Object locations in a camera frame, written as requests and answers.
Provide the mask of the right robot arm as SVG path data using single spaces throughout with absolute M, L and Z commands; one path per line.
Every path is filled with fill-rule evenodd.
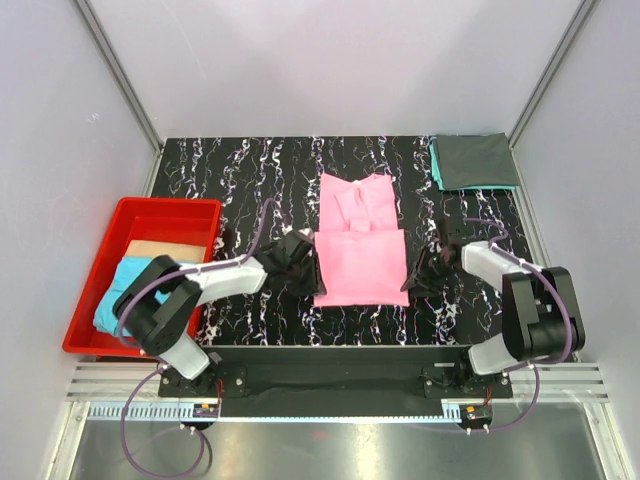
M 461 354 L 454 384 L 476 396 L 490 375 L 527 364 L 556 364 L 583 349 L 586 334 L 569 271 L 542 267 L 507 252 L 499 242 L 504 227 L 479 218 L 441 219 L 436 223 L 440 251 L 424 247 L 402 289 L 412 298 L 438 293 L 456 272 L 474 276 L 501 296 L 501 333 Z

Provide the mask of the pink t shirt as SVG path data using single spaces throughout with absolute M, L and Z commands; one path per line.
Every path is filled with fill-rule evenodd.
M 323 174 L 314 241 L 326 287 L 315 296 L 316 307 L 409 305 L 402 289 L 405 233 L 390 176 L 372 174 L 349 182 Z

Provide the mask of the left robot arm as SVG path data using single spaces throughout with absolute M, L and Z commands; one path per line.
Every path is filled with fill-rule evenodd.
M 262 290 L 297 296 L 324 294 L 311 229 L 292 230 L 234 259 L 183 266 L 168 255 L 154 258 L 114 303 L 117 332 L 181 375 L 196 396 L 215 386 L 211 358 L 188 333 L 193 312 L 222 298 Z

